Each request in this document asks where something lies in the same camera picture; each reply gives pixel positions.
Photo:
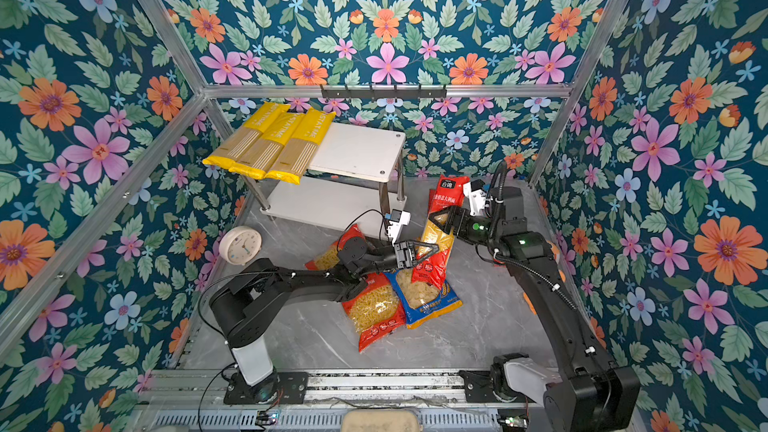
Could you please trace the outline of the red spaghetti pack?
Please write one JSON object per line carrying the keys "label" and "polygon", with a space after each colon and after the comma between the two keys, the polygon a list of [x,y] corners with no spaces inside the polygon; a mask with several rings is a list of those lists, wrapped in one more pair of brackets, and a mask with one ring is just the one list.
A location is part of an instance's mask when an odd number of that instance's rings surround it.
{"label": "red spaghetti pack", "polygon": [[[431,190],[428,216],[452,206],[461,207],[465,199],[464,186],[469,182],[470,178],[467,176],[441,176],[437,186]],[[444,232],[430,218],[427,218],[421,241],[436,244],[439,251],[413,269],[411,282],[424,283],[440,289],[446,280],[446,267],[454,243],[454,235]]]}

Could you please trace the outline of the red macaroni bag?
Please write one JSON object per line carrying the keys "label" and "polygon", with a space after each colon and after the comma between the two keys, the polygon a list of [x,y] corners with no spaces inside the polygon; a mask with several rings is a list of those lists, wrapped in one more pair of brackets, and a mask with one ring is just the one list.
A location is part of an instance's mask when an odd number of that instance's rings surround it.
{"label": "red macaroni bag", "polygon": [[358,333],[358,351],[406,325],[404,307],[385,274],[366,277],[366,287],[342,307]]}
{"label": "red macaroni bag", "polygon": [[328,270],[332,269],[339,264],[340,259],[338,253],[344,248],[345,244],[352,238],[364,238],[364,234],[359,229],[358,225],[352,225],[347,231],[345,231],[340,238],[333,242],[329,248],[315,257],[313,260],[305,264],[307,270]]}

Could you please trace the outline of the yellow spaghetti bag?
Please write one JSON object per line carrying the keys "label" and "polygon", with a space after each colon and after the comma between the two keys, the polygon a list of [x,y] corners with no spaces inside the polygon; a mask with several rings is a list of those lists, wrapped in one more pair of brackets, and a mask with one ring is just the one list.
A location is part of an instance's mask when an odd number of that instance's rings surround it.
{"label": "yellow spaghetti bag", "polygon": [[265,134],[281,114],[289,111],[289,108],[288,104],[264,103],[212,154],[203,159],[203,164],[229,170]]}
{"label": "yellow spaghetti bag", "polygon": [[230,172],[261,180],[276,162],[305,115],[282,112],[255,143],[229,168]]}
{"label": "yellow spaghetti bag", "polygon": [[316,109],[306,112],[265,177],[298,185],[335,117],[334,112]]}

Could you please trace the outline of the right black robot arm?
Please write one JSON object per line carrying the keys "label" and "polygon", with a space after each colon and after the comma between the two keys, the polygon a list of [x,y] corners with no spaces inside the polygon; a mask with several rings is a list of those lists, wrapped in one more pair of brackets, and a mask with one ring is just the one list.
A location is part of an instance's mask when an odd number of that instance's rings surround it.
{"label": "right black robot arm", "polygon": [[481,209],[450,206],[430,216],[443,231],[503,266],[519,284],[543,327],[557,367],[530,357],[499,357],[497,390],[508,388],[541,405],[555,431],[627,428],[641,391],[639,377],[600,342],[566,287],[552,244],[529,228],[520,189],[495,189]]}

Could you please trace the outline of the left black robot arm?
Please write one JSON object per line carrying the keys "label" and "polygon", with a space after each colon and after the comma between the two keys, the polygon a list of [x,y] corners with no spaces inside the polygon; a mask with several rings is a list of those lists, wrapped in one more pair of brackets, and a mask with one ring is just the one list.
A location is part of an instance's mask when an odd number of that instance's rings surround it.
{"label": "left black robot arm", "polygon": [[229,379],[251,402],[263,402],[274,393],[278,374],[269,356],[264,334],[280,311],[293,303],[347,302],[367,287],[367,278],[413,268],[439,252],[439,246],[405,240],[374,247],[362,237],[347,240],[337,252],[338,263],[326,270],[293,270],[256,260],[231,277],[209,300],[216,324],[237,365]]}

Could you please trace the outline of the blue orecchiette pasta bag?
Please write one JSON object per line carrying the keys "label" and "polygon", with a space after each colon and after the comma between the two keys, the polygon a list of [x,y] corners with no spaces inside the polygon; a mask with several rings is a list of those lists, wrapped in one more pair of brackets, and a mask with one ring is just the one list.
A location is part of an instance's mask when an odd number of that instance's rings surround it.
{"label": "blue orecchiette pasta bag", "polygon": [[385,273],[385,277],[403,306],[408,329],[419,328],[427,321],[463,306],[462,300],[448,281],[441,287],[421,281],[413,282],[410,269]]}

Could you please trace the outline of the white two-tier shelf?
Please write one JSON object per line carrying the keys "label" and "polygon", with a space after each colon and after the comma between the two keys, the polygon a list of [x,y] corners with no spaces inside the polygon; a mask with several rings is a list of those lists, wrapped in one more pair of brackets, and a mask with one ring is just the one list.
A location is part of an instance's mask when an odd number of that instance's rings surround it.
{"label": "white two-tier shelf", "polygon": [[298,185],[277,181],[261,212],[338,231],[356,223],[367,236],[377,237],[382,217],[405,208],[403,180],[388,186],[391,174],[402,170],[405,140],[402,131],[335,123],[309,170],[342,180],[304,177]]}

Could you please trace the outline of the beige box at bottom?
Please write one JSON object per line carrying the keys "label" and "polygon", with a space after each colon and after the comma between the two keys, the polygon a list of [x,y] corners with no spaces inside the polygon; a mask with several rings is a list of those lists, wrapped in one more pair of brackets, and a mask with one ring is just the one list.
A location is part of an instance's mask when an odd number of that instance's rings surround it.
{"label": "beige box at bottom", "polygon": [[417,416],[405,410],[354,410],[341,422],[341,432],[421,432]]}

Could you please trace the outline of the round cream alarm clock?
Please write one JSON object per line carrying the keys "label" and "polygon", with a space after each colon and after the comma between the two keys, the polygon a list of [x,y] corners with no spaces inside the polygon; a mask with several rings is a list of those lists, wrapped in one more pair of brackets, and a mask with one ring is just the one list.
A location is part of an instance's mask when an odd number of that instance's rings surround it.
{"label": "round cream alarm clock", "polygon": [[245,266],[260,252],[261,234],[248,226],[237,226],[228,231],[219,243],[219,255],[227,263]]}

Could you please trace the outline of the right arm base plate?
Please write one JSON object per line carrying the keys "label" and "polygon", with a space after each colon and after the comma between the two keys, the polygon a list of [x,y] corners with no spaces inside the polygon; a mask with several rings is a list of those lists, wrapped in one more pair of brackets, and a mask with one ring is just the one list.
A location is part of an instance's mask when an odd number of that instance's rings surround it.
{"label": "right arm base plate", "polygon": [[488,371],[460,370],[458,376],[463,380],[467,403],[508,403],[512,401],[508,394],[496,391],[491,373]]}

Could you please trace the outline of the black hook rail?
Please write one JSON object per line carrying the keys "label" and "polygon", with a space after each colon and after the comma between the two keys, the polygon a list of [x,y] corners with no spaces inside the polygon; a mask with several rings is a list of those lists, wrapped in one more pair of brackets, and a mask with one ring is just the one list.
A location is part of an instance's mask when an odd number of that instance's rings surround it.
{"label": "black hook rail", "polygon": [[321,86],[321,97],[325,99],[442,99],[448,96],[446,86],[391,85],[391,86]]}

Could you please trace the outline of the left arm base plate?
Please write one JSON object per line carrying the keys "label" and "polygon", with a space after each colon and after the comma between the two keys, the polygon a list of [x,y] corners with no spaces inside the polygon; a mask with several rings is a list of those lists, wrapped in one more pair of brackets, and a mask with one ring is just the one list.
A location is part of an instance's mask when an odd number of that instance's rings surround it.
{"label": "left arm base plate", "polygon": [[308,388],[307,372],[273,371],[256,385],[248,385],[241,372],[226,377],[226,405],[302,404]]}

